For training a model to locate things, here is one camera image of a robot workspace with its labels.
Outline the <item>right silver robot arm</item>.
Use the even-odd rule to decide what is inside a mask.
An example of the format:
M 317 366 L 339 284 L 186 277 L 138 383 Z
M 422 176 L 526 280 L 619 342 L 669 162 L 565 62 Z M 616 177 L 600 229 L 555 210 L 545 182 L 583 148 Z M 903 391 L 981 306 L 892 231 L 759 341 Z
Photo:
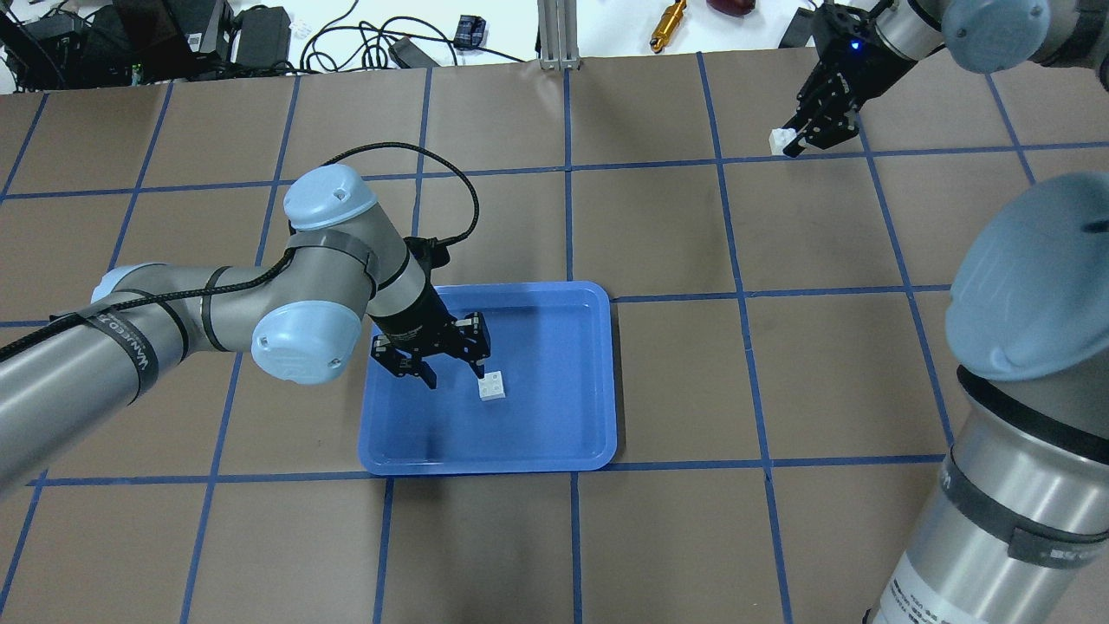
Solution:
M 1026 61 L 1106 84 L 1105 1 L 824 1 L 817 63 L 774 153 L 859 134 L 859 109 L 946 49 L 974 74 Z M 971 411 L 865 623 L 1042 623 L 1106 553 L 1106 174 L 1034 183 L 976 237 L 945 333 Z

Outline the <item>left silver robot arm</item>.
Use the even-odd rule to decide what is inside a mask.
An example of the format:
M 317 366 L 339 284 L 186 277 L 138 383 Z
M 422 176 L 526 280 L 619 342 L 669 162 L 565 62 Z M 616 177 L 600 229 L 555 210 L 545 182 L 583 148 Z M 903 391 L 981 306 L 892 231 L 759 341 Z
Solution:
M 482 313 L 456 317 L 433 287 L 460 236 L 403 237 L 340 158 L 282 202 L 289 241 L 269 268 L 143 263 L 108 272 L 87 307 L 3 347 L 1 482 L 26 485 L 195 352 L 245 352 L 301 386 L 337 380 L 372 320 L 372 358 L 435 388 L 433 355 L 477 378 L 491 352 Z

